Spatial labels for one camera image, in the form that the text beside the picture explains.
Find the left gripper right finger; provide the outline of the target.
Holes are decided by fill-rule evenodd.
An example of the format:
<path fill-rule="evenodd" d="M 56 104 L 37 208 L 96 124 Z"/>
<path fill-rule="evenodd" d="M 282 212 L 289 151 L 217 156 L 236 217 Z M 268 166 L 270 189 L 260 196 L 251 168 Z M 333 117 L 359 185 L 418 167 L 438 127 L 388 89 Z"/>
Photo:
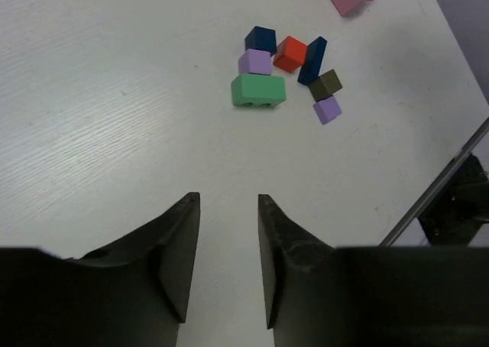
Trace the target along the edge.
<path fill-rule="evenodd" d="M 486 248 L 333 248 L 267 194 L 257 213 L 275 345 L 488 344 Z"/>

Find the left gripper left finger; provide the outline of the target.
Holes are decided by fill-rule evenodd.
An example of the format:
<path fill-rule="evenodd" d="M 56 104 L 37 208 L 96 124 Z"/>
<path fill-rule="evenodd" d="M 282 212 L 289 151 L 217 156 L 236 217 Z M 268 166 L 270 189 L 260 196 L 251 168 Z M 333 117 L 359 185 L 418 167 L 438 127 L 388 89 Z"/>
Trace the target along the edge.
<path fill-rule="evenodd" d="M 174 346 L 186 320 L 200 196 L 84 255 L 1 249 L 3 346 Z"/>

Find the green wood block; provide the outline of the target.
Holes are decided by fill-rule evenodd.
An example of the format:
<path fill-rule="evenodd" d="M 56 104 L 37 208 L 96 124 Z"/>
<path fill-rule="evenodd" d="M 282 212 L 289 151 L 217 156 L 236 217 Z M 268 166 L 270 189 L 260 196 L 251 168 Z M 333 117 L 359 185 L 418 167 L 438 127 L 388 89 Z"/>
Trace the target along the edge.
<path fill-rule="evenodd" d="M 243 73 L 231 82 L 232 104 L 237 107 L 274 108 L 287 100 L 285 79 L 281 76 L 269 76 Z"/>

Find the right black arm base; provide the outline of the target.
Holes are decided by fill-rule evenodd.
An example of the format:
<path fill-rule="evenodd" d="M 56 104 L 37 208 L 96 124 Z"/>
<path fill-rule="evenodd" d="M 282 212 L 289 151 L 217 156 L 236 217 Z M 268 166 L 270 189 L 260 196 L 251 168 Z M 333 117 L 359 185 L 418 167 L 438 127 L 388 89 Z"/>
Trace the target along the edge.
<path fill-rule="evenodd" d="M 476 156 L 468 156 L 418 220 L 430 245 L 469 245 L 488 223 L 488 172 Z"/>

